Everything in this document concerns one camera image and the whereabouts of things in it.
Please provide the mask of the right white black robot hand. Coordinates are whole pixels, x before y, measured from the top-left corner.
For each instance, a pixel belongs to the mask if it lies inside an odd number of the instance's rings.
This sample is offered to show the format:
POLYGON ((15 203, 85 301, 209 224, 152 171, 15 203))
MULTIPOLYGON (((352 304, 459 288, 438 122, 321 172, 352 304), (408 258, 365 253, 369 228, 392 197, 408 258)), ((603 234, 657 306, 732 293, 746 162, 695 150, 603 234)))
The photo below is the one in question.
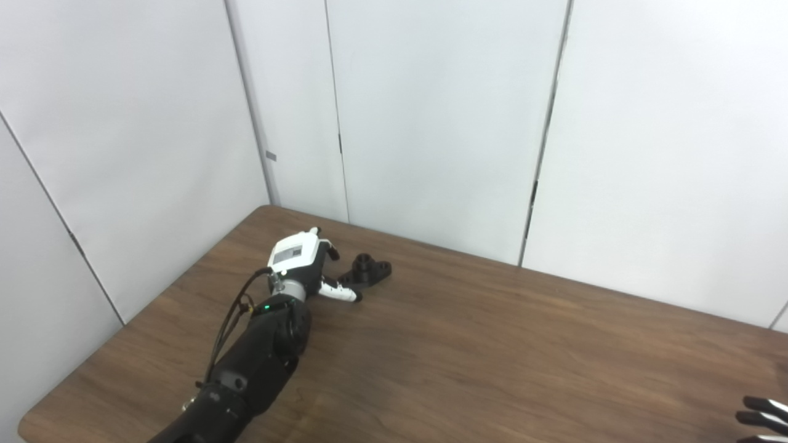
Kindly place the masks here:
POLYGON ((787 442, 787 406, 778 401, 758 396, 743 396, 745 410, 738 410, 735 418, 746 426, 762 427, 772 431, 768 435, 753 435, 737 442, 787 442))

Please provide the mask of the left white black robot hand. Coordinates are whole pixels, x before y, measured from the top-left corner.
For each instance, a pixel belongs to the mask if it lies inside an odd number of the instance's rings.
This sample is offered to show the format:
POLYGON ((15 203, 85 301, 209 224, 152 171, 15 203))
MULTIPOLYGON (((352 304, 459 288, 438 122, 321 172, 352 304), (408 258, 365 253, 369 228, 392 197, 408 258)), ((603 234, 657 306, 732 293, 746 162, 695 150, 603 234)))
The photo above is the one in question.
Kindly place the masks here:
POLYGON ((268 289, 271 295, 289 295, 302 302, 315 295, 359 303, 363 297, 359 292, 326 277, 323 273, 326 259, 340 259, 340 254, 329 239, 320 236, 315 226, 281 239, 274 246, 268 268, 268 289))

